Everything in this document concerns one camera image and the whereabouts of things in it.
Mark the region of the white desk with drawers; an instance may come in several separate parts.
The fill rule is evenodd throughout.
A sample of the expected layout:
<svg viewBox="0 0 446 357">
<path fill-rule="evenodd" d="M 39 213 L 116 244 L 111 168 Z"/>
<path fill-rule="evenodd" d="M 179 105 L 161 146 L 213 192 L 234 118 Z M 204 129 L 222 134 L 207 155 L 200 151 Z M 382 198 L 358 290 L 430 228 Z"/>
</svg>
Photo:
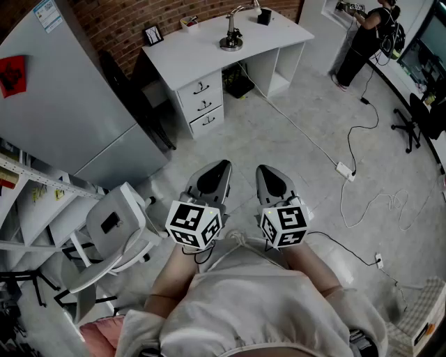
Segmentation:
<svg viewBox="0 0 446 357">
<path fill-rule="evenodd" d="M 224 69 L 240 63 L 261 95 L 271 98 L 289 88 L 303 48 L 314 35 L 277 12 L 272 12 L 268 26 L 258 24 L 256 19 L 254 10 L 234 16 L 236 28 L 243 35 L 243 47 L 235 52 L 220 48 L 229 25 L 225 16 L 201 22 L 195 33 L 176 31 L 161 43 L 143 48 L 160 75 L 180 125 L 192 138 L 192 121 L 186 119 L 178 96 L 178 90 L 190 82 L 218 70 L 222 75 Z M 223 81 L 217 90 L 222 91 L 224 109 Z"/>
</svg>

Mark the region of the chrome desk lamp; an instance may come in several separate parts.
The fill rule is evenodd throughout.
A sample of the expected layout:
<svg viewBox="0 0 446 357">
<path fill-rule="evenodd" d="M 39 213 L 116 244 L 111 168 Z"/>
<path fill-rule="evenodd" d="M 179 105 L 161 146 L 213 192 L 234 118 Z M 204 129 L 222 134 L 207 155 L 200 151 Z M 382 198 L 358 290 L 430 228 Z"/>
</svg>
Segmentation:
<svg viewBox="0 0 446 357">
<path fill-rule="evenodd" d="M 226 36 L 220 40 L 220 48 L 224 51 L 235 52 L 243 47 L 242 34 L 234 25 L 234 16 L 242 10 L 254 9 L 257 15 L 262 13 L 258 0 L 252 0 L 251 4 L 238 6 L 226 15 L 229 21 Z"/>
</svg>

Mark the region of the person's left forearm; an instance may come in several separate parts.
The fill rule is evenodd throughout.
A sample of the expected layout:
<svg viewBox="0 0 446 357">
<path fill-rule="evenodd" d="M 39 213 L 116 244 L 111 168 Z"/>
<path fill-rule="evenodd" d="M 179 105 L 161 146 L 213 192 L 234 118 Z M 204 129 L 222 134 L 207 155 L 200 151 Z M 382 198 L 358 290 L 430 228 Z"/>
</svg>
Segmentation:
<svg viewBox="0 0 446 357">
<path fill-rule="evenodd" d="M 194 256 L 183 254 L 182 247 L 176 245 L 153 283 L 144 311 L 166 319 L 184 299 L 198 271 Z"/>
</svg>

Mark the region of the large dark monitor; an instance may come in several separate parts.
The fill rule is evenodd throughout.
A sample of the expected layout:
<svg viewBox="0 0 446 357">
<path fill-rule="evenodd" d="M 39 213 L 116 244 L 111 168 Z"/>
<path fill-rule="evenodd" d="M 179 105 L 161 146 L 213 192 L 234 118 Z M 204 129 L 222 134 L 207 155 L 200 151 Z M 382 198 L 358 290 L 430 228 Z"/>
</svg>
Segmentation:
<svg viewBox="0 0 446 357">
<path fill-rule="evenodd" d="M 446 79 L 446 13 L 435 10 L 428 22 L 411 40 L 399 64 L 418 91 L 434 93 Z"/>
</svg>

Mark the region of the person's right forearm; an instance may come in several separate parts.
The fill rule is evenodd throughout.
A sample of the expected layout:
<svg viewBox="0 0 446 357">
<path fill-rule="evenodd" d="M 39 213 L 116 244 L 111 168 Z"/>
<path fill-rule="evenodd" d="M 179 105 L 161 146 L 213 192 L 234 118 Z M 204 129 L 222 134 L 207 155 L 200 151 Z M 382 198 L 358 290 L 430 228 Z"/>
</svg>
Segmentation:
<svg viewBox="0 0 446 357">
<path fill-rule="evenodd" d="M 322 296 L 341 289 L 332 269 L 306 243 L 282 248 L 281 252 L 289 268 L 304 273 Z"/>
</svg>

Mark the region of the grey refrigerator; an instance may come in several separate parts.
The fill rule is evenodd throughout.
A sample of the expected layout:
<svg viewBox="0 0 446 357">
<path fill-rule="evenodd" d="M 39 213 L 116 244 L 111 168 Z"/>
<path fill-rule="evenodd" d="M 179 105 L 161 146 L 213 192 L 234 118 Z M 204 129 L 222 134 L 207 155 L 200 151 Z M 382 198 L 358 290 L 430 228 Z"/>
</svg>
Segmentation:
<svg viewBox="0 0 446 357">
<path fill-rule="evenodd" d="M 33 157 L 105 188 L 140 183 L 167 158 L 125 108 L 67 0 L 46 33 L 33 9 L 0 43 L 0 59 L 25 56 L 26 91 L 3 98 L 0 137 Z"/>
</svg>

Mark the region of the grey black waist pack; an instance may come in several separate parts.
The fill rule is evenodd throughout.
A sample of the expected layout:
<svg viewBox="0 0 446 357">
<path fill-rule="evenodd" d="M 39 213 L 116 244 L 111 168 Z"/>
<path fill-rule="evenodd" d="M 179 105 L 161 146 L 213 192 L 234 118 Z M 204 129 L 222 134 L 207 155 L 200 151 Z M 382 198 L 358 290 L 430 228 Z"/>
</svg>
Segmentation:
<svg viewBox="0 0 446 357">
<path fill-rule="evenodd" d="M 349 347 L 353 357 L 379 357 L 376 344 L 361 330 L 350 330 Z"/>
</svg>

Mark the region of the white cardboard box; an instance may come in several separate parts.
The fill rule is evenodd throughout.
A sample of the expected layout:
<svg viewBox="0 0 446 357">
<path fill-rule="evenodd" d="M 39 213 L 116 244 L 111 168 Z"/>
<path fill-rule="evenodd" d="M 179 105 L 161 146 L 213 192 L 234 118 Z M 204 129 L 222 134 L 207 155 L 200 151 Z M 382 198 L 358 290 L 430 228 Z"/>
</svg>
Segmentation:
<svg viewBox="0 0 446 357">
<path fill-rule="evenodd" d="M 446 357 L 446 303 L 415 337 L 413 357 Z"/>
</svg>

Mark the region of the white drawer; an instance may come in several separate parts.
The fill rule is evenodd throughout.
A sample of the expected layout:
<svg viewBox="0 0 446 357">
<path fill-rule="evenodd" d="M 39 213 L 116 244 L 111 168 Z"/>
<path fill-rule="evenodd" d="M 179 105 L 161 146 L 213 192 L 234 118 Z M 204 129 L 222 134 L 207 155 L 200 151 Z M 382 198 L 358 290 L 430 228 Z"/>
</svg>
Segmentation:
<svg viewBox="0 0 446 357">
<path fill-rule="evenodd" d="M 224 123 L 224 109 L 223 106 L 209 111 L 189 123 L 193 138 L 197 138 L 209 133 L 211 130 Z"/>
<path fill-rule="evenodd" d="M 196 79 L 178 90 L 178 96 L 183 102 L 203 96 L 217 90 L 222 81 L 221 71 L 215 71 L 205 77 Z"/>
<path fill-rule="evenodd" d="M 215 89 L 211 92 L 192 94 L 182 99 L 182 104 L 186 119 L 193 121 L 222 104 L 222 91 Z"/>
</svg>

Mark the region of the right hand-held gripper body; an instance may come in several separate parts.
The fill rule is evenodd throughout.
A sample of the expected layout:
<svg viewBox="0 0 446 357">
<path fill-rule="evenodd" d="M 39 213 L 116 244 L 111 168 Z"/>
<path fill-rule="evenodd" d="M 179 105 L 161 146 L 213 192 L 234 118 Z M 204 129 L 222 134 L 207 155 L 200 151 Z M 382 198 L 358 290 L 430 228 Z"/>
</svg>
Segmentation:
<svg viewBox="0 0 446 357">
<path fill-rule="evenodd" d="M 299 196 L 260 208 L 260 229 L 274 249 L 302 243 L 309 231 L 309 210 Z"/>
</svg>

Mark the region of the black picture frame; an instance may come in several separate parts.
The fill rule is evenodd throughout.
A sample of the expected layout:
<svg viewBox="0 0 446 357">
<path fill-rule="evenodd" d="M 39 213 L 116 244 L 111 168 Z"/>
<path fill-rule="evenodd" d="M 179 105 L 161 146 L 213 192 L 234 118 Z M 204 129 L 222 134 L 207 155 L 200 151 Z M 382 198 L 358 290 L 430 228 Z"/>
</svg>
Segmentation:
<svg viewBox="0 0 446 357">
<path fill-rule="evenodd" d="M 149 47 L 161 43 L 164 40 L 161 31 L 156 24 L 144 29 L 144 37 L 146 40 L 146 44 Z"/>
</svg>

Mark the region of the black metal stand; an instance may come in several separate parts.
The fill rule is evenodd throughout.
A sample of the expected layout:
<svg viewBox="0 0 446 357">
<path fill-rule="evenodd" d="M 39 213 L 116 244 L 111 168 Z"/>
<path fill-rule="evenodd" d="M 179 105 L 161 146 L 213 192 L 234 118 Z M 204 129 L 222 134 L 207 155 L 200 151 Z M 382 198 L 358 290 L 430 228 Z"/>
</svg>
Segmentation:
<svg viewBox="0 0 446 357">
<path fill-rule="evenodd" d="M 8 292 L 9 297 L 13 301 L 18 301 L 22 296 L 22 292 L 20 290 L 18 283 L 31 281 L 34 285 L 39 306 L 47 307 L 47 304 L 43 302 L 40 295 L 38 279 L 41 279 L 53 291 L 61 290 L 59 286 L 56 286 L 48 278 L 46 278 L 39 269 L 33 271 L 27 270 L 22 272 L 0 272 L 0 283 L 4 283 L 4 285 L 6 286 L 6 291 Z"/>
</svg>

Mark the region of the blue white label sticker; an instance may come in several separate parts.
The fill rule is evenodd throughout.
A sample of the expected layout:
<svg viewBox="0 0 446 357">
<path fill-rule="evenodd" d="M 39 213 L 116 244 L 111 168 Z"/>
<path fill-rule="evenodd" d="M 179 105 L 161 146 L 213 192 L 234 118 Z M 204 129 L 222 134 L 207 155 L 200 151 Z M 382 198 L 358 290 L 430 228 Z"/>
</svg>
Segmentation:
<svg viewBox="0 0 446 357">
<path fill-rule="evenodd" d="M 46 33 L 51 33 L 63 22 L 54 0 L 42 0 L 33 9 L 33 14 L 37 17 Z"/>
</svg>

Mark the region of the red paper decoration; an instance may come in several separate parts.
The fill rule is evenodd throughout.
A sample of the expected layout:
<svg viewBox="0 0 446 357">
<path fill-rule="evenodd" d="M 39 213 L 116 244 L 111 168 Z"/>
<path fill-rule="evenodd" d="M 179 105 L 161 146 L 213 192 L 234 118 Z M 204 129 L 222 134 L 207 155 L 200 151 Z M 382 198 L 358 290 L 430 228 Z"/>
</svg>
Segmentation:
<svg viewBox="0 0 446 357">
<path fill-rule="evenodd" d="M 0 91 L 3 98 L 26 91 L 25 56 L 0 59 Z"/>
</svg>

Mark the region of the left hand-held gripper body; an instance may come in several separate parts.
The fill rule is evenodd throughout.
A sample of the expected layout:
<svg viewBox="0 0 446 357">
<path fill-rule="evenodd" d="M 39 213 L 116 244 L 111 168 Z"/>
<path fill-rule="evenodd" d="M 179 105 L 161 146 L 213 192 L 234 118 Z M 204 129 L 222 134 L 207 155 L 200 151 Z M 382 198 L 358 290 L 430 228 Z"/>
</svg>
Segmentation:
<svg viewBox="0 0 446 357">
<path fill-rule="evenodd" d="M 179 199 L 172 201 L 165 223 L 170 237 L 186 248 L 205 250 L 224 226 L 225 199 L 223 192 L 181 192 Z"/>
</svg>

